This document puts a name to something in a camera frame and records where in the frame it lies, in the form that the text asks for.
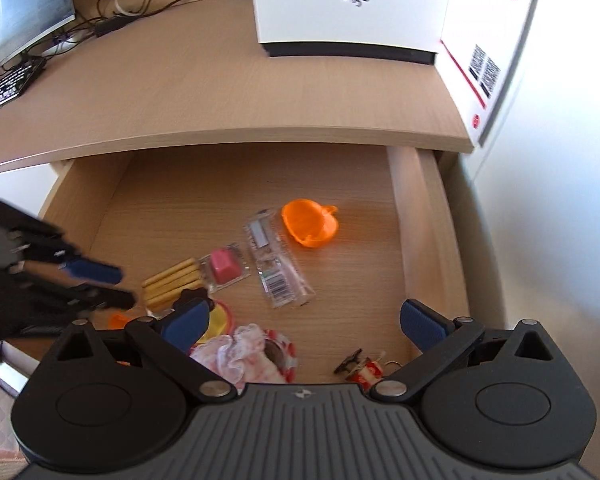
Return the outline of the black keyboard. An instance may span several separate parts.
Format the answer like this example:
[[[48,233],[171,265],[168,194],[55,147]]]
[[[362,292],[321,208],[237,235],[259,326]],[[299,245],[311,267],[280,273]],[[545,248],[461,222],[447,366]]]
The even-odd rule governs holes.
[[[0,79],[0,107],[18,99],[42,74],[46,59],[36,56],[21,62]]]

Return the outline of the white aigo box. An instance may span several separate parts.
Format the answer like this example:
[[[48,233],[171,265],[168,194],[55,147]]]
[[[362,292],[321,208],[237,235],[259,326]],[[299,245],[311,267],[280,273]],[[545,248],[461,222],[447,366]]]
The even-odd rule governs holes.
[[[538,0],[252,0],[271,56],[354,56],[434,66],[472,143],[486,140]]]

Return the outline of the clear barcode blister pack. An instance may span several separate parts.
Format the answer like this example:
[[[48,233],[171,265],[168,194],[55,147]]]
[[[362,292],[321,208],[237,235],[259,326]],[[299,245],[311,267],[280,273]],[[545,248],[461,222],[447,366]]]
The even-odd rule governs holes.
[[[304,306],[315,292],[300,270],[282,230],[279,213],[263,209],[244,225],[252,262],[273,308]]]

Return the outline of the biscuit sticks pack pink eraser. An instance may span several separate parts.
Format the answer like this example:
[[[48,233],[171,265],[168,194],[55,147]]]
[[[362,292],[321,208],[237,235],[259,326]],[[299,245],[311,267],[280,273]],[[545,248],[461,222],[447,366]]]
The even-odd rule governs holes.
[[[169,309],[185,289],[204,288],[209,294],[250,277],[250,266],[237,244],[215,248],[189,258],[143,281],[145,308],[152,313]]]

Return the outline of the orange plastic scoop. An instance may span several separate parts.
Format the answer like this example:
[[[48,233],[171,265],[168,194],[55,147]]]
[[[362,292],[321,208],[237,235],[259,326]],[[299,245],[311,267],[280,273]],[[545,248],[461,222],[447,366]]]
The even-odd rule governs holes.
[[[299,198],[286,203],[282,219],[290,236],[306,248],[320,248],[332,241],[339,229],[336,206],[323,206],[314,200]]]

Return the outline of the panda figure keychain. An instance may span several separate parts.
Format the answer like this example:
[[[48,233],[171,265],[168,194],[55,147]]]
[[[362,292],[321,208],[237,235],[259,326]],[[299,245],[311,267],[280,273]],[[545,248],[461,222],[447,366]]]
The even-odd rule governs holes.
[[[381,352],[376,359],[372,359],[364,356],[362,349],[358,349],[334,369],[334,374],[345,382],[357,384],[364,391],[368,391],[383,380],[387,372],[393,372],[401,366],[398,361],[386,360],[385,355],[385,352]]]

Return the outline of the small orange plastic piece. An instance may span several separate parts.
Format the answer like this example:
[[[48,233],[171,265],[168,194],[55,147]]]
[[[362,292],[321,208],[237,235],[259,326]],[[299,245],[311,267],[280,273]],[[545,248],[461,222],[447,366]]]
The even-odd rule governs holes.
[[[114,312],[107,321],[107,327],[110,330],[123,330],[124,326],[131,321],[129,315],[121,312]]]

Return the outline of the wooden drawer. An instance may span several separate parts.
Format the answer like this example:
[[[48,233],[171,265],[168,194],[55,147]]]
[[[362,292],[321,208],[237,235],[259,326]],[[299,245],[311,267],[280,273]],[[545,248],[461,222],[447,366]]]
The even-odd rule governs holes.
[[[296,348],[299,382],[330,382],[354,350],[404,363],[407,298],[468,311],[434,155],[402,146],[225,144],[67,162],[41,217],[123,285],[215,249],[249,270],[217,290],[237,325]]]

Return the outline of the white lace scrunchie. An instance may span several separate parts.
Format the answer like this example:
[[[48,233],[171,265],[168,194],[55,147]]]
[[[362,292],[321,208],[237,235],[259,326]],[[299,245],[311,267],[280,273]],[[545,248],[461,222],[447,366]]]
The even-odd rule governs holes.
[[[239,326],[230,335],[198,344],[189,356],[239,393],[248,384],[291,384],[296,379],[294,343],[281,332],[257,324]]]

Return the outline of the yellow brown flower-lid toy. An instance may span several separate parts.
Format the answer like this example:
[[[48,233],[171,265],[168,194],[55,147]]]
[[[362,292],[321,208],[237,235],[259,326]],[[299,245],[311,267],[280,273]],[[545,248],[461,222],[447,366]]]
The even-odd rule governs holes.
[[[209,310],[208,326],[204,333],[200,331],[199,318],[194,318],[194,310],[205,302]],[[186,327],[192,330],[198,338],[192,344],[195,348],[205,344],[212,338],[233,333],[235,327],[234,315],[229,307],[220,300],[214,300],[209,296],[208,290],[204,287],[186,288],[173,304],[174,312],[180,314],[183,322],[178,326]]]

